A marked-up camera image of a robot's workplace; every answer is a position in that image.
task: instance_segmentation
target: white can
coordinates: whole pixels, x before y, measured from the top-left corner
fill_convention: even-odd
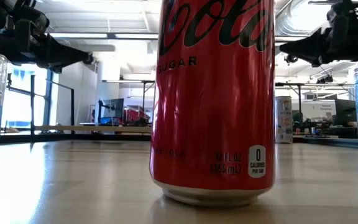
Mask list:
[[[276,143],[293,142],[292,102],[290,96],[276,96],[275,101]]]

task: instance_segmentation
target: coca-cola zero sugar can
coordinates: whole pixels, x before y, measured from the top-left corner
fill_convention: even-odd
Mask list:
[[[274,179],[273,0],[163,0],[150,173],[168,197],[252,203]]]

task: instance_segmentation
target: ceiling duct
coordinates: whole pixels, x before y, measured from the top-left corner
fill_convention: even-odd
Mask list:
[[[290,0],[276,13],[276,35],[310,35],[323,25],[330,5],[310,4],[309,0]]]

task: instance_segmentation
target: cable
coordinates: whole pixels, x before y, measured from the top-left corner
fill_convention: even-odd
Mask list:
[[[325,72],[325,74],[330,75],[321,65],[320,68],[323,69],[323,72]],[[345,89],[343,86],[341,86],[341,84],[339,84],[337,81],[335,81],[335,79],[333,78],[334,82],[336,84],[338,84],[338,86],[340,86],[342,89],[346,90],[348,92],[348,94],[352,95],[354,98],[356,98],[356,96],[354,96],[349,90]]]

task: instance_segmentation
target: window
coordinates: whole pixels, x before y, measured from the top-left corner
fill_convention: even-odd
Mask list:
[[[41,96],[34,98],[34,124],[40,126],[44,122],[45,99]],[[2,107],[2,126],[13,128],[30,128],[31,107],[30,95],[5,91],[4,106]]]
[[[35,75],[34,124],[48,124],[53,73],[36,65],[8,65],[12,85],[5,89],[1,126],[30,129],[31,123],[31,76]]]

